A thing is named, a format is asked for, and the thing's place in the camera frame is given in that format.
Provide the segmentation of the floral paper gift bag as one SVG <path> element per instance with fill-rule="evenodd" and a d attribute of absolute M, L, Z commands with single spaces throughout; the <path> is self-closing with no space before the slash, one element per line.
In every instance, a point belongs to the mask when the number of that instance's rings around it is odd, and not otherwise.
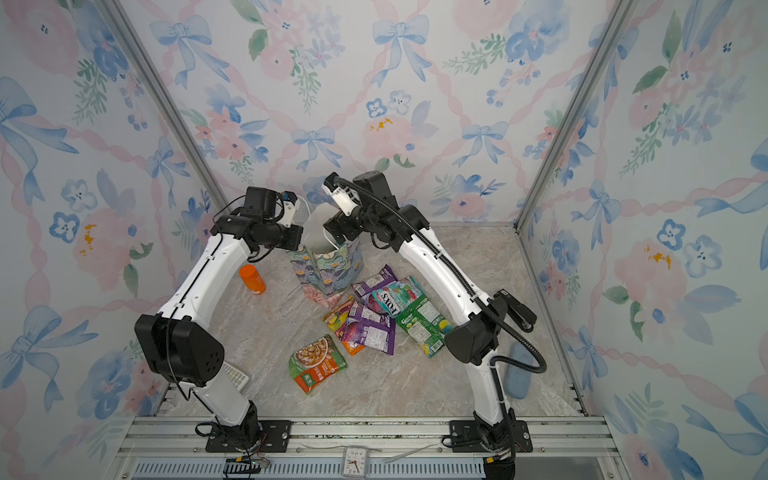
<path fill-rule="evenodd" d="M 303 224 L 299 249 L 287 253 L 305 297 L 328 309 L 341 301 L 364 265 L 360 239 L 335 240 L 324 229 L 336 213 L 337 207 L 318 205 Z"/>

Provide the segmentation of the purple Fox's candy packet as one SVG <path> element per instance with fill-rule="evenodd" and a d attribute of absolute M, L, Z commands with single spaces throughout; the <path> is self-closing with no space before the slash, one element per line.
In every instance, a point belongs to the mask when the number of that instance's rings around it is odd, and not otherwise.
<path fill-rule="evenodd" d="M 388 315 L 379 314 L 352 301 L 341 309 L 344 320 L 336 331 L 342 342 L 378 350 L 392 356 L 395 351 L 395 322 Z"/>

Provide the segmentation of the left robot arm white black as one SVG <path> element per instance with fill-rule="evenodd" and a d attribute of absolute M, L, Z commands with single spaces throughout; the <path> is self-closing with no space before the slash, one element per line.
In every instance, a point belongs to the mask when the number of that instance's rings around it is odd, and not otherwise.
<path fill-rule="evenodd" d="M 213 312 L 246 260 L 267 251 L 295 251 L 302 227 L 291 203 L 275 219 L 263 213 L 220 217 L 191 273 L 155 314 L 143 314 L 134 331 L 150 370 L 182 396 L 202 403 L 213 417 L 212 433 L 228 446 L 255 450 L 264 438 L 257 407 L 223 371 L 225 350 L 210 333 Z"/>

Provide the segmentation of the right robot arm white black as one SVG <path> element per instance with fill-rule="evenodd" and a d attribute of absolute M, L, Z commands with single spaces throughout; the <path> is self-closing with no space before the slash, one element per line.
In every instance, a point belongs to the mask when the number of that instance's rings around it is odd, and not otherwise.
<path fill-rule="evenodd" d="M 413 265 L 448 308 L 454 327 L 445 337 L 445 345 L 466 367 L 478 442 L 489 454 L 485 477 L 514 478 L 517 447 L 513 419 L 492 362 L 497 354 L 501 309 L 453 262 L 416 207 L 399 206 L 392 197 L 352 193 L 343 187 L 325 186 L 323 190 L 340 210 L 331 221 L 330 234 L 335 239 L 372 234 Z"/>

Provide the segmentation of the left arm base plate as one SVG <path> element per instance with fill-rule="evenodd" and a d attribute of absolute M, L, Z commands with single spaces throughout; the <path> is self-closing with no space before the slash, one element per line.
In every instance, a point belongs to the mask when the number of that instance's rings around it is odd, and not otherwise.
<path fill-rule="evenodd" d="M 253 425 L 220 427 L 213 423 L 207 434 L 207 453 L 285 453 L 293 423 L 289 420 L 259 420 Z"/>

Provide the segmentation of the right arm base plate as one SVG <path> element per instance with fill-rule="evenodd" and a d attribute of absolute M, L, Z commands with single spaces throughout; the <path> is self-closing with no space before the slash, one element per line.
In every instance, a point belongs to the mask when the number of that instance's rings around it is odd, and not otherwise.
<path fill-rule="evenodd" d="M 508 452 L 511 446 L 516 453 L 531 453 L 533 444 L 527 423 L 512 420 L 511 426 L 509 428 L 504 421 L 487 426 L 478 420 L 451 420 L 443 445 L 454 453 L 499 455 Z"/>

